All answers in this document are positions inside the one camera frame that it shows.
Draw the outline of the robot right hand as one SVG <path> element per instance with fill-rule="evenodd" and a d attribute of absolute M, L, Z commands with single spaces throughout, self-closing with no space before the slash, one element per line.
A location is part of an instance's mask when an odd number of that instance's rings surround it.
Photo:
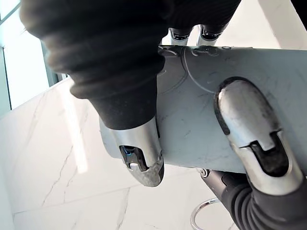
<path fill-rule="evenodd" d="M 71 94 L 87 99 L 112 133 L 133 175 L 158 186 L 164 159 L 156 124 L 158 47 L 169 29 L 204 26 L 217 38 L 237 0 L 23 0 L 20 19 L 48 49 L 49 66 L 70 75 Z"/>

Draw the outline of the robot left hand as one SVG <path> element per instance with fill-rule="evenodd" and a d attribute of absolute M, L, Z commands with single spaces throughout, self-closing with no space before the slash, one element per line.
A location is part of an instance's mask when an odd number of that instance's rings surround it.
<path fill-rule="evenodd" d="M 247 79 L 226 79 L 214 112 L 245 172 L 207 170 L 204 182 L 241 230 L 304 230 L 307 179 L 264 94 Z"/>

